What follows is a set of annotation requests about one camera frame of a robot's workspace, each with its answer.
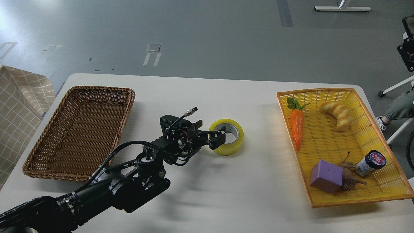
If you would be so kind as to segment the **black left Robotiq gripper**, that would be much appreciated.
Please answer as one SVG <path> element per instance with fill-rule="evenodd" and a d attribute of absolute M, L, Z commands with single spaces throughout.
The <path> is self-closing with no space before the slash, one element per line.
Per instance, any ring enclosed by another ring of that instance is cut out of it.
<path fill-rule="evenodd" d="M 201 131 L 201 120 L 192 123 L 186 117 L 164 115 L 160 118 L 160 153 L 165 161 L 188 161 L 205 145 L 215 150 L 226 143 L 226 126 L 213 131 Z"/>

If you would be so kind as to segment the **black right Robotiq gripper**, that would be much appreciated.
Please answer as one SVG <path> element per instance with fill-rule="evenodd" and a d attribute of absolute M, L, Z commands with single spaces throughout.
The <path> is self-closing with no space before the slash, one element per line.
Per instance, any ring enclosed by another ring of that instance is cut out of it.
<path fill-rule="evenodd" d="M 405 28 L 407 38 L 414 39 L 414 15 L 403 18 L 402 23 Z M 414 71 L 414 43 L 404 42 L 403 44 L 397 46 L 397 51 L 400 54 L 407 70 L 409 72 L 413 72 Z"/>

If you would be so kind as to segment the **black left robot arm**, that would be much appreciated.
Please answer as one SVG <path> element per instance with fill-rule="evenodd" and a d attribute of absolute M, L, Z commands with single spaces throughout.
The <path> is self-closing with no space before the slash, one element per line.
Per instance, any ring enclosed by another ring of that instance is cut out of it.
<path fill-rule="evenodd" d="M 42 196 L 1 214 L 2 233 L 71 233 L 110 207 L 131 213 L 170 187 L 164 163 L 183 166 L 207 145 L 226 143 L 226 125 L 201 131 L 202 121 L 183 116 L 160 118 L 162 136 L 153 142 L 129 141 L 109 153 L 86 184 L 60 197 Z"/>

